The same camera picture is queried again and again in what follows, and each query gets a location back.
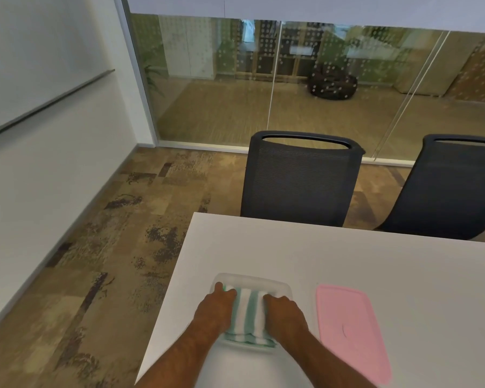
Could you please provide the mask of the person's right hand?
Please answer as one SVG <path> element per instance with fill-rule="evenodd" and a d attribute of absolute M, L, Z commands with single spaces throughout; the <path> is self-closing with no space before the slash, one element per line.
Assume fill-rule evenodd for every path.
<path fill-rule="evenodd" d="M 310 333 L 304 314 L 296 302 L 293 301 L 291 306 L 266 306 L 264 302 L 264 306 L 265 329 L 285 350 L 294 349 Z"/>

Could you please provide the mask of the person's left hand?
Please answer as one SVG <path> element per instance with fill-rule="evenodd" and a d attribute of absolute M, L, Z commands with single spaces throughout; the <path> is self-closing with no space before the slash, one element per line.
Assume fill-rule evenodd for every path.
<path fill-rule="evenodd" d="M 207 294 L 198 305 L 192 323 L 203 333 L 217 339 L 226 332 L 232 321 L 234 302 L 216 302 L 212 292 Z"/>

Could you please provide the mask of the green white striped towel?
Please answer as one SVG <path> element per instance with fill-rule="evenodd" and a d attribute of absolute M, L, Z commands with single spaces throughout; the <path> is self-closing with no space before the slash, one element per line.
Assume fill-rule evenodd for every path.
<path fill-rule="evenodd" d="M 231 325 L 222 335 L 228 342 L 254 348 L 272 349 L 276 341 L 266 331 L 266 307 L 264 305 L 265 291 L 244 287 L 223 285 L 223 290 L 236 290 L 233 303 Z"/>

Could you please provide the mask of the person's right forearm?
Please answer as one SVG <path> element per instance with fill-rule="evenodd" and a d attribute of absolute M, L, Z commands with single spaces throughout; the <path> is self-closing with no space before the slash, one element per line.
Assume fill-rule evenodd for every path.
<path fill-rule="evenodd" d="M 309 331 L 277 339 L 314 388 L 377 388 L 370 380 L 324 347 Z"/>

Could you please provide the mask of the person's left forearm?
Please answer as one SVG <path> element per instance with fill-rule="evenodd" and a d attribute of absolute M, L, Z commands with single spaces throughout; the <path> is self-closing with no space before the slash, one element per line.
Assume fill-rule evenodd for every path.
<path fill-rule="evenodd" d="M 194 388 L 208 353 L 229 319 L 194 318 L 134 388 Z"/>

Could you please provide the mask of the clear plastic container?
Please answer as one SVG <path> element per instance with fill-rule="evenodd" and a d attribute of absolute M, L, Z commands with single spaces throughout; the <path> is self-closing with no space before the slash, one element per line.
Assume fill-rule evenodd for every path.
<path fill-rule="evenodd" d="M 293 293 L 292 293 L 291 287 L 286 283 L 283 283 L 280 281 L 264 279 L 264 278 L 254 277 L 254 276 L 247 276 L 247 275 L 220 273 L 220 274 L 217 274 L 213 279 L 213 282 L 210 288 L 211 292 L 213 291 L 213 287 L 216 282 L 222 282 L 224 285 L 230 285 L 233 287 L 244 287 L 244 288 L 255 289 L 259 291 L 265 291 L 268 294 L 271 294 L 275 297 L 286 296 L 290 300 L 293 299 Z M 222 338 L 222 335 L 219 338 L 220 342 L 229 346 L 240 347 L 247 350 L 270 352 L 270 351 L 274 351 L 278 347 L 277 345 L 275 348 L 265 349 L 265 348 L 254 348 L 250 346 L 234 344 L 224 340 Z"/>

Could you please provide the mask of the pink plastic lid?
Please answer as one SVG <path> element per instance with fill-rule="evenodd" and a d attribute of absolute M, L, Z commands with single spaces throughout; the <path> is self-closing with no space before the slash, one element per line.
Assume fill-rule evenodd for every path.
<path fill-rule="evenodd" d="M 348 287 L 319 285 L 316 308 L 321 343 L 374 385 L 388 385 L 392 369 L 366 293 Z"/>

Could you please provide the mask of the black mesh office chair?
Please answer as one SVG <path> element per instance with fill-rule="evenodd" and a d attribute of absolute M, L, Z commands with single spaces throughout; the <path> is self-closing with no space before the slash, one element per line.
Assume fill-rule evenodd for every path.
<path fill-rule="evenodd" d="M 377 231 L 471 240 L 485 231 L 485 137 L 429 134 Z"/>
<path fill-rule="evenodd" d="M 248 148 L 240 216 L 343 227 L 365 153 L 345 137 L 255 133 Z"/>

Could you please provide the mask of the dark bean bag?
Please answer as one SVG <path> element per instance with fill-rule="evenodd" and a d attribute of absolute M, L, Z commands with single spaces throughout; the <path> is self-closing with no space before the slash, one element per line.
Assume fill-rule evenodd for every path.
<path fill-rule="evenodd" d="M 307 79 L 310 95 L 330 101 L 350 100 L 357 88 L 357 77 L 334 65 L 317 65 Z"/>

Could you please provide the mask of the green potted plant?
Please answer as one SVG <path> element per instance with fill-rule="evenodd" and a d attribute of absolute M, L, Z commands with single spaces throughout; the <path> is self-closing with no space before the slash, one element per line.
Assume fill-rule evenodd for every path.
<path fill-rule="evenodd" d="M 155 80 L 153 79 L 153 75 L 161 76 L 161 73 L 159 69 L 151 63 L 151 60 L 156 57 L 157 53 L 159 53 L 162 49 L 163 44 L 159 44 L 154 45 L 149 49 L 143 50 L 141 53 L 141 60 L 146 83 L 149 87 L 149 90 L 156 92 L 161 97 L 165 97 L 165 94 L 161 91 L 161 89 L 157 86 Z"/>

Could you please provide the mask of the wooden shelf unit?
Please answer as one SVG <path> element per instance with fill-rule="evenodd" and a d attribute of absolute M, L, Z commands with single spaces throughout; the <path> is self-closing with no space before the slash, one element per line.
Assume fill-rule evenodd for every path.
<path fill-rule="evenodd" d="M 235 19 L 237 79 L 298 83 L 311 76 L 324 37 L 324 24 Z"/>

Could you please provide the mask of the wall-mounted whiteboard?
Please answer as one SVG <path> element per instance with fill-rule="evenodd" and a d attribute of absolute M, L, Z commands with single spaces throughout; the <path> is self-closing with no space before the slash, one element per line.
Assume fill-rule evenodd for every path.
<path fill-rule="evenodd" d="M 111 71 L 91 0 L 0 0 L 0 134 Z"/>

